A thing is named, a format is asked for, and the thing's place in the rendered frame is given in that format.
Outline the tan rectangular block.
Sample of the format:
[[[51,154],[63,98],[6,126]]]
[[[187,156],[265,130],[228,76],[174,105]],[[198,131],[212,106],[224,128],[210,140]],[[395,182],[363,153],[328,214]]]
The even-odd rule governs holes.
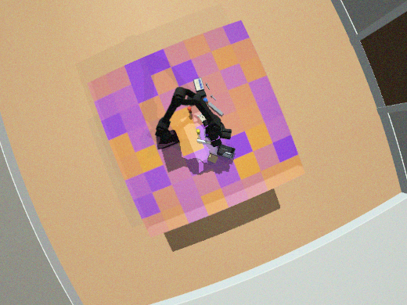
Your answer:
[[[218,156],[213,155],[213,154],[210,153],[207,160],[211,161],[212,163],[216,163],[217,159],[218,159]]]

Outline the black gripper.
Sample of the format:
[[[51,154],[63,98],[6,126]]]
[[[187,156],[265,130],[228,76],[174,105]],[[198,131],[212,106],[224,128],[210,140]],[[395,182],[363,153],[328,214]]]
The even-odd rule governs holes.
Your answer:
[[[207,126],[207,125],[208,125],[207,119],[206,119],[206,120],[203,120],[203,125],[204,125],[204,126]],[[207,127],[210,128],[209,125],[208,125]],[[206,129],[207,127],[205,127],[205,129]],[[222,144],[221,139],[217,139],[217,138],[218,138],[218,135],[217,135],[216,137],[211,137],[211,136],[209,135],[209,138],[210,138],[211,141],[214,140],[213,142],[211,142],[211,144],[213,145],[213,147],[216,147],[216,146]],[[216,140],[216,139],[217,139],[217,140]]]

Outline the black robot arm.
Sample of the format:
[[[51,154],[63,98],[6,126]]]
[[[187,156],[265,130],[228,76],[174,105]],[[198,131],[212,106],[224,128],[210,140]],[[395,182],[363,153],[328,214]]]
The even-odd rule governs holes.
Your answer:
[[[185,99],[185,96],[189,96],[191,99]],[[163,117],[158,122],[156,128],[156,136],[161,138],[162,142],[166,142],[171,139],[171,133],[168,130],[170,125],[170,119],[174,111],[180,105],[194,105],[197,109],[203,114],[207,119],[208,125],[210,128],[206,128],[206,133],[211,137],[216,137],[217,135],[220,138],[229,139],[231,138],[232,129],[225,128],[224,124],[221,122],[221,119],[212,113],[208,105],[197,93],[190,91],[187,88],[177,87],[175,93],[171,100],[171,104]]]

